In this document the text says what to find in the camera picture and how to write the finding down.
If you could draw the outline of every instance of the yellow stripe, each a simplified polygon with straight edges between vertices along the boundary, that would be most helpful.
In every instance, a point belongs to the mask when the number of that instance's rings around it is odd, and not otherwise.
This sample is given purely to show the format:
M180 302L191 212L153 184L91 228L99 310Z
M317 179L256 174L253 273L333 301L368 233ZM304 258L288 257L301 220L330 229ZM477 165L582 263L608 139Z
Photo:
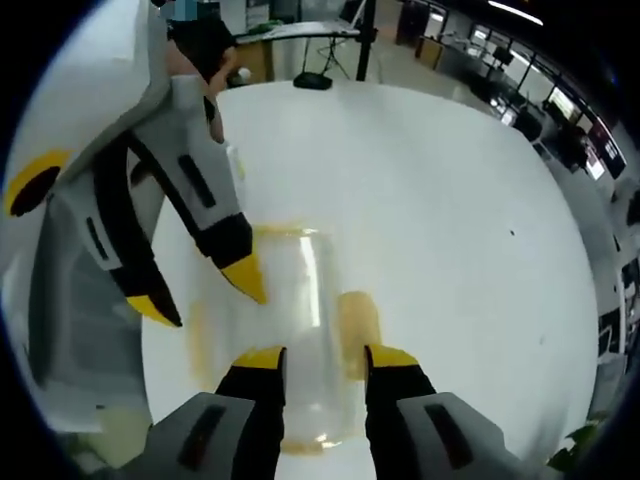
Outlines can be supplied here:
M249 295L260 305L267 303L260 262L255 253L221 270L222 274L242 293Z
M214 372L214 355L210 347L213 323L206 318L207 310L202 301L195 301L189 309L186 322L187 345L191 376L197 379L202 392L215 392L218 379Z
M44 155L36 157L24 167L21 172L13 177L4 195L4 211L7 215L11 215L13 203L16 201L22 189L26 187L31 180L48 168L60 167L60 169L62 169L69 160L71 153L71 150L49 150Z
M162 315L156 306L153 304L148 295L140 295L138 297L127 297L127 302L131 305L136 311L140 312L145 317L152 318L157 322L162 323L163 325L168 325L170 327L177 327L169 320L167 320L164 315Z
M252 348L240 355L235 362L234 367L246 367L246 368L267 368L275 370L278 368L278 360L280 359L280 352L283 347L269 347L262 350L256 350Z
M347 378L364 380L367 372L364 347L382 342L378 309L371 296L358 291L340 295L338 327Z
M384 347L382 345L367 345L371 352L373 367L408 367L418 365L418 361L404 350Z
M247 176L247 172L245 171L244 165L242 164L239 158L238 158L237 166L238 166L238 174L240 176L240 180L244 180L244 178Z

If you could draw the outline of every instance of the black pole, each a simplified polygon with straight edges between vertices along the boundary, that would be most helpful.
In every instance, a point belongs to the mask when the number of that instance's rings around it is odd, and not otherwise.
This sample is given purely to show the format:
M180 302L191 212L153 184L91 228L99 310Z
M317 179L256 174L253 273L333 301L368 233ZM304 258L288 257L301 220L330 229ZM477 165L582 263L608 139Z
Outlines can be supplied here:
M360 58L358 59L358 71L356 73L356 80L358 82L364 82L367 76L371 44L376 39L376 29L374 27L375 17L376 0L367 0L367 3L364 5L362 27L360 28Z
M444 11L444 19L442 20L442 25L440 25L440 33L436 37L438 42L442 41L442 35L444 35L444 30L447 28L447 22L449 22L449 10Z

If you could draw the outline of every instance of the ceiling light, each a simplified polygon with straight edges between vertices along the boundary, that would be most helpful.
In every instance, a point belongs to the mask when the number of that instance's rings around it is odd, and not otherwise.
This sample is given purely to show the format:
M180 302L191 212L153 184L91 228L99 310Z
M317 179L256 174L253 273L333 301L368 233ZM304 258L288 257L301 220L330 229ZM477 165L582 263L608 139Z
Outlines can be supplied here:
M504 10L506 12L513 13L514 15L518 15L519 17L526 18L530 22L533 22L533 23L535 23L537 25L540 25L540 26L544 25L542 23L542 20L540 20L539 18L534 17L533 15L529 15L528 13L521 12L517 8L510 7L509 5L505 5L503 3L494 2L493 0L489 0L489 5L491 5L492 7L496 7L496 8L499 8L501 10Z

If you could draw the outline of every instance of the white table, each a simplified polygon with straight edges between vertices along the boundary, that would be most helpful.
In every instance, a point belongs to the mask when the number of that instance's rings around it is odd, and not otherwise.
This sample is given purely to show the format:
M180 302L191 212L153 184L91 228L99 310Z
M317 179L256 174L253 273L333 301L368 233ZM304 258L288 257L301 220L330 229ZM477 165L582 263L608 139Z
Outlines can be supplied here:
M352 27L344 20L330 20L324 22L297 22L279 25L273 30L255 35L238 35L236 41L240 45L253 42L286 40L300 37L339 37L356 38L360 30Z
M520 133L448 100L364 83L256 85L219 105L246 168L250 221L330 235L342 291L373 297L384 343L416 356L437 390L469 402L532 462L583 425L597 356L591 272L562 193ZM183 245L158 247L183 230L167 210L154 249L184 310L193 243L181 234ZM188 379L174 378L181 335L144 323L154 421L185 400ZM331 473L372 478L366 439L279 462L280 478Z

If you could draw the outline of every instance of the computer monitor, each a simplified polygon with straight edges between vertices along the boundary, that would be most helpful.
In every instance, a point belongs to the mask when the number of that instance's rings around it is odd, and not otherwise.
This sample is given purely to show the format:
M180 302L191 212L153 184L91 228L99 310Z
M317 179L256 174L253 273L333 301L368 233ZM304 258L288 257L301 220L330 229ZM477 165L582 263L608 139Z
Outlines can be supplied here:
M580 168L585 168L587 165L587 152L582 145L582 136L584 132L567 124L561 127L556 137L551 140L558 153L558 160L568 169L574 165Z
M513 60L513 55L508 48L496 47L496 50L493 52L493 58L503 65L509 65Z

